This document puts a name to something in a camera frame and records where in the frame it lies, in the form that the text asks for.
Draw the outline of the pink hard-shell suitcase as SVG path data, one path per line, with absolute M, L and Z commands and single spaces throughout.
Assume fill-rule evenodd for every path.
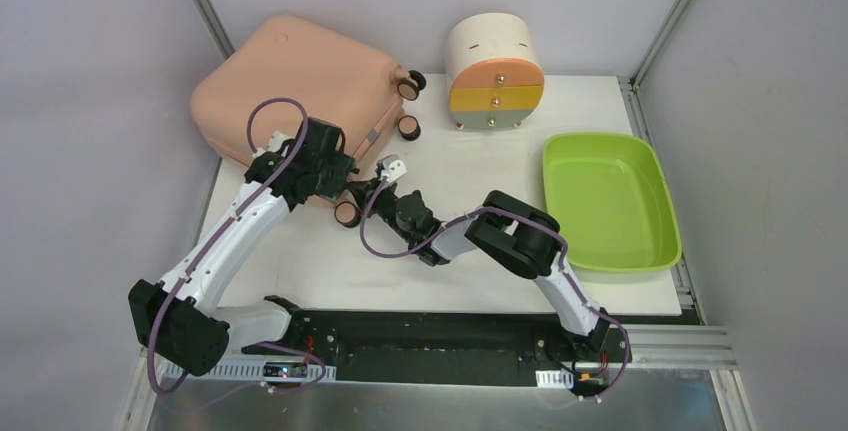
M 253 146 L 293 135 L 300 112 L 338 126 L 359 169 L 374 163 L 394 133 L 421 135 L 403 106 L 425 77 L 362 42 L 291 15 L 272 17 L 193 91 L 190 112 L 207 143 L 244 166 Z

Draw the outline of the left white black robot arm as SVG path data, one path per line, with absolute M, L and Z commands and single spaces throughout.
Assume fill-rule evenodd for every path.
M 139 342 L 193 376 L 258 343 L 268 342 L 281 355 L 297 353 L 305 329 L 283 305 L 269 299 L 241 307 L 219 302 L 257 245 L 297 206 L 342 194 L 355 169 L 343 141 L 339 127 L 315 118 L 293 138 L 273 133 L 211 230 L 158 282 L 140 280 L 131 288 Z

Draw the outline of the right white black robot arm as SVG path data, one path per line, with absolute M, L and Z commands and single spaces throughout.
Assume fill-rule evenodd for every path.
M 379 178 L 348 183 L 346 190 L 358 209 L 356 225 L 364 227 L 369 218 L 379 218 L 406 244 L 400 257 L 415 256 L 431 267 L 482 252 L 538 287 L 555 311 L 573 356 L 590 361 L 605 351 L 610 323 L 578 282 L 566 258 L 568 245 L 552 216 L 495 190 L 480 207 L 445 221 L 420 191 L 400 195 L 396 189 Z

